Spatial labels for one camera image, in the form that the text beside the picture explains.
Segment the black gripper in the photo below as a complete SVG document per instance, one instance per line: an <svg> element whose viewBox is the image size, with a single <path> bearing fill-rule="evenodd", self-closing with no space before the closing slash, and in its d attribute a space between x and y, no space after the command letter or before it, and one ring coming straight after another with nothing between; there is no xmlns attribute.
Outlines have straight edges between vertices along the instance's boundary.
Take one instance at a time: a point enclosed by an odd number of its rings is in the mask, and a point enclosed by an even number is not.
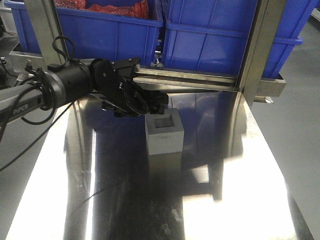
<svg viewBox="0 0 320 240"><path fill-rule="evenodd" d="M93 86L103 95L103 110L112 111L117 118L165 113L168 95L159 90L143 89L134 82L140 63L139 57L115 62L93 60Z"/></svg>

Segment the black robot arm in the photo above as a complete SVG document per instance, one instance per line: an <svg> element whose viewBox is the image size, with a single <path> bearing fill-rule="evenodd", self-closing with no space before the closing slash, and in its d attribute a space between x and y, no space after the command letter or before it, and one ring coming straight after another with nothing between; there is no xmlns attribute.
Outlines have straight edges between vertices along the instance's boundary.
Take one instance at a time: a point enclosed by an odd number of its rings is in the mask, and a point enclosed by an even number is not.
<svg viewBox="0 0 320 240"><path fill-rule="evenodd" d="M134 78L140 58L111 62L96 58L84 63L71 60L64 66L29 69L30 77L18 86L0 92L0 124L10 123L36 109L55 111L97 91L102 107L115 117L163 114L169 102L166 93L146 90Z"/></svg>

